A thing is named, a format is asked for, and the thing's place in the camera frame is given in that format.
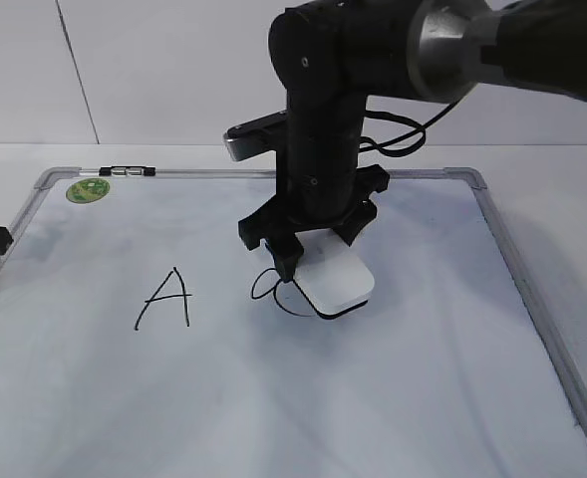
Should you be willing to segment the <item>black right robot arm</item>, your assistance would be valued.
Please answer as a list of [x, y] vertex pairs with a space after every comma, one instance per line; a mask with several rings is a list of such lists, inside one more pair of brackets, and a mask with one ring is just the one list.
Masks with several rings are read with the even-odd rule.
[[587, 102], [587, 1], [311, 1], [268, 32], [282, 112], [230, 128], [237, 161], [274, 151], [276, 193], [239, 223], [248, 249], [265, 245], [290, 282], [299, 234], [330, 229], [352, 243], [376, 217], [389, 174], [361, 152], [403, 157], [400, 140], [363, 136], [371, 97], [453, 109], [475, 86], [497, 85]]

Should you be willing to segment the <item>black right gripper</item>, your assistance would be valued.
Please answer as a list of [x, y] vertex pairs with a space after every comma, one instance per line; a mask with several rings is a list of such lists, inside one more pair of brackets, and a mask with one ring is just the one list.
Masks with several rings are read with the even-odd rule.
[[284, 283], [293, 280], [304, 248], [295, 235], [331, 229], [352, 246], [359, 234], [376, 219], [372, 193], [388, 189], [390, 174], [381, 166], [349, 165], [324, 177], [294, 175], [287, 152], [276, 152], [276, 194], [251, 215], [240, 220], [238, 233], [248, 250], [263, 239], [274, 267]]

